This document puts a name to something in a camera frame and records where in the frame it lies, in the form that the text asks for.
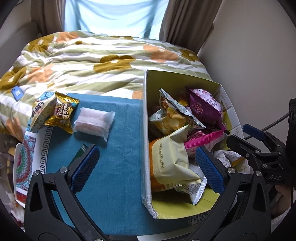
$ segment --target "floral bedspread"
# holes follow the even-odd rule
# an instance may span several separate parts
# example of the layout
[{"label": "floral bedspread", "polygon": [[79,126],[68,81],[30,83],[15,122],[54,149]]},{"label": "floral bedspread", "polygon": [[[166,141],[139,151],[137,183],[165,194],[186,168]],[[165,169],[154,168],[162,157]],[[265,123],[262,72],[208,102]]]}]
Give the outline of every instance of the floral bedspread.
[{"label": "floral bedspread", "polygon": [[[140,99],[147,69],[210,80],[194,52],[158,40],[83,31],[36,39],[0,79],[0,132],[22,141],[44,91]],[[24,93],[19,101],[11,93],[16,85]]]}]

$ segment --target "blue card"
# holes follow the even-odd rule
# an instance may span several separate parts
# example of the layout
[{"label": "blue card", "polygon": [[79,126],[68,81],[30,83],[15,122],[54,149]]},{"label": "blue card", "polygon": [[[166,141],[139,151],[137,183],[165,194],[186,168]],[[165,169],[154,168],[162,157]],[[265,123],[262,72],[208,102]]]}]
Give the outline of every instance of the blue card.
[{"label": "blue card", "polygon": [[18,86],[13,87],[11,93],[16,101],[18,101],[20,98],[24,96],[23,92]]}]

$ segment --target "purple snack bag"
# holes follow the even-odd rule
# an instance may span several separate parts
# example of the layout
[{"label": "purple snack bag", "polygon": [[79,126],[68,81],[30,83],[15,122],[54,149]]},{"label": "purple snack bag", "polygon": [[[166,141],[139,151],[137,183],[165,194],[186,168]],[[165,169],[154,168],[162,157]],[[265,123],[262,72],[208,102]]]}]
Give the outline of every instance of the purple snack bag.
[{"label": "purple snack bag", "polygon": [[190,108],[192,114],[199,120],[225,130],[222,123],[222,107],[210,92],[204,89],[186,88],[190,96]]}]

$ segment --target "blue tablecloth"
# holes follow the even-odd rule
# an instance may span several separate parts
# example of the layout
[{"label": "blue tablecloth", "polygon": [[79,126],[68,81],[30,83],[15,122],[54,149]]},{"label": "blue tablecloth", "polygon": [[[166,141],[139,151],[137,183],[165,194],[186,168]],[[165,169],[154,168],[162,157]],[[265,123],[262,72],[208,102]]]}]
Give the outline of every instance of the blue tablecloth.
[{"label": "blue tablecloth", "polygon": [[[69,96],[80,100],[72,114],[72,123],[77,119],[81,107],[116,112],[108,142],[102,137],[80,132],[68,134],[61,128],[54,127],[46,173],[68,166],[82,143],[96,144],[100,148],[100,160],[83,190],[76,196],[104,233],[147,235],[187,227],[187,218],[153,219],[141,202],[141,100],[73,93]],[[64,221],[72,225],[56,192],[54,197]]]}]

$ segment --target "pink snack wrapper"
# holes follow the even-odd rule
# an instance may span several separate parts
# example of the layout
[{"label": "pink snack wrapper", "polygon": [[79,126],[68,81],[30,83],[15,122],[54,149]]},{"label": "pink snack wrapper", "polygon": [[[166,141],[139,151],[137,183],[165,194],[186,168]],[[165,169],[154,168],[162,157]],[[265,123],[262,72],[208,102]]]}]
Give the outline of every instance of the pink snack wrapper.
[{"label": "pink snack wrapper", "polygon": [[204,89],[186,88],[190,96],[190,109],[192,114],[199,120],[225,130],[222,123],[222,107],[210,92]]},{"label": "pink snack wrapper", "polygon": [[189,158],[195,157],[195,150],[200,146],[205,146],[210,151],[214,145],[225,138],[223,130],[215,131],[205,136],[189,140],[184,143],[187,155]]}]

